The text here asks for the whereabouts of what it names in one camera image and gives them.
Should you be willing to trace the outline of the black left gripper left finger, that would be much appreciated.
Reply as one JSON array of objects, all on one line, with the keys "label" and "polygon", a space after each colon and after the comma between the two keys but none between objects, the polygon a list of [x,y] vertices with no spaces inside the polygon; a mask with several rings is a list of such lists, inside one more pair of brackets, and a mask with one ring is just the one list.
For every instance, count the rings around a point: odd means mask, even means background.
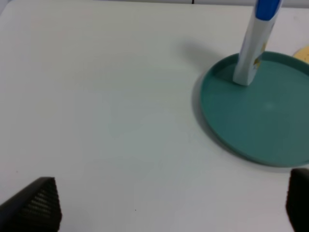
[{"label": "black left gripper left finger", "polygon": [[57,232],[62,212],[56,180],[40,177],[0,205],[2,232]]}]

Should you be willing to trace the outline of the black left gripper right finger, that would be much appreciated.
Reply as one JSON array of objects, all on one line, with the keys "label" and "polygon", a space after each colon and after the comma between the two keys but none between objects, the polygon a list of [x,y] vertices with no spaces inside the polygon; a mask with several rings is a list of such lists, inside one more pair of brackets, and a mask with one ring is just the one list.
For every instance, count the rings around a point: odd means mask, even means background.
[{"label": "black left gripper right finger", "polygon": [[286,199],[286,212],[295,232],[309,231],[309,170],[292,169]]}]

